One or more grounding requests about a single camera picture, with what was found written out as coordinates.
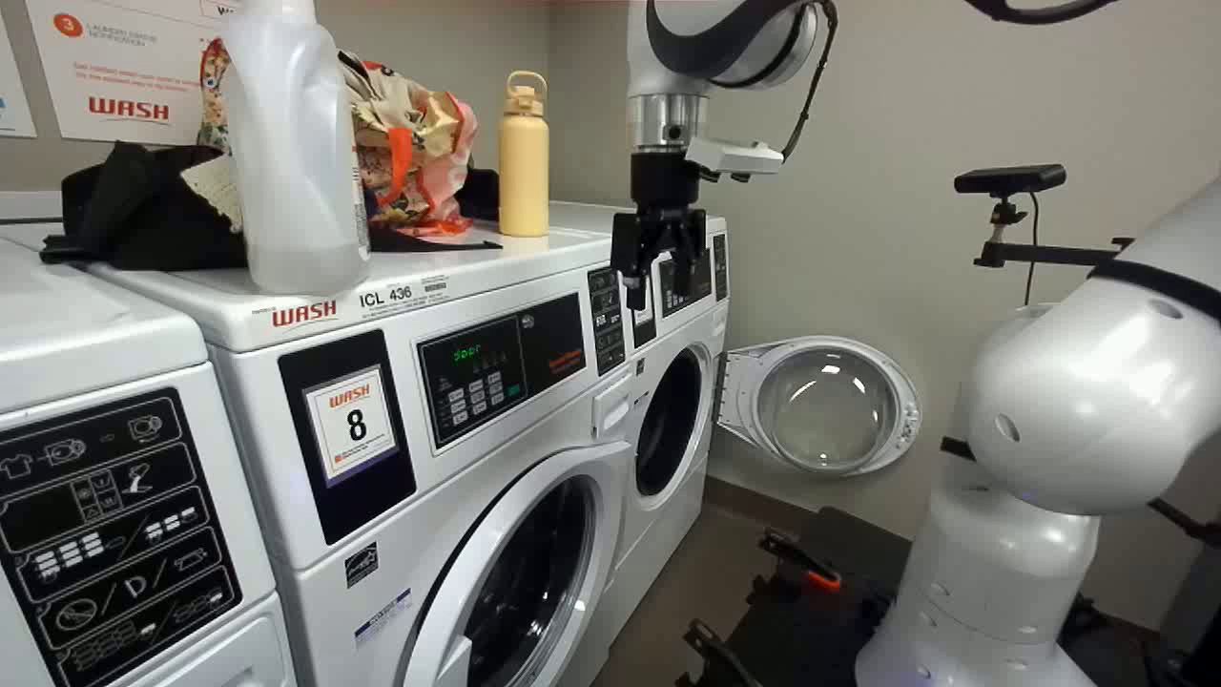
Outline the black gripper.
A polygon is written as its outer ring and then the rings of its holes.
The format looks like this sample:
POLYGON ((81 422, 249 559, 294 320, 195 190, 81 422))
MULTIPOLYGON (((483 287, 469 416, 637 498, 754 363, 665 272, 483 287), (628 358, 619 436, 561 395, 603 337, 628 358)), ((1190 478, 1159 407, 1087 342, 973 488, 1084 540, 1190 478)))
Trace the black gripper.
POLYGON ((628 156, 635 207, 613 217, 609 263, 624 290, 624 307, 645 307, 645 267, 673 250, 680 267, 692 267, 687 296, 708 293, 706 213, 697 210, 697 171, 674 150, 628 156))

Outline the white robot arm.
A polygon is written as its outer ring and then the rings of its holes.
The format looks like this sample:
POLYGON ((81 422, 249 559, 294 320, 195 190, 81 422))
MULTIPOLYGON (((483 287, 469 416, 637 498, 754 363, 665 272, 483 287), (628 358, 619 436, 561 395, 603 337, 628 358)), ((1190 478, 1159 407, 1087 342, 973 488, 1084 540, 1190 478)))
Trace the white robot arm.
MULTIPOLYGON (((822 71, 834 30, 834 0, 628 0, 635 207, 609 231, 628 296, 659 254, 693 267, 706 180, 791 160, 708 141, 706 96, 822 71)), ((1159 498, 1221 430, 1221 185, 1078 263, 1073 293, 975 346, 941 437, 951 467, 856 687, 1090 687, 1062 627, 1098 520, 1159 498)))

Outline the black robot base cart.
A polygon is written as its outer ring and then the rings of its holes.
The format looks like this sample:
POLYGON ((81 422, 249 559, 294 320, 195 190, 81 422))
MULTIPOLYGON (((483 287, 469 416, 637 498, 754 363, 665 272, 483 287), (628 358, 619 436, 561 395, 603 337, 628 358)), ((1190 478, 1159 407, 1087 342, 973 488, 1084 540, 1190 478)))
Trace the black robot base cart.
POLYGON ((674 687, 856 687, 856 656, 888 612, 907 540, 822 506, 794 547, 833 567, 834 585, 814 578, 800 559, 776 557, 776 567, 753 578, 747 612, 730 634, 701 617, 687 623, 693 668, 674 687))

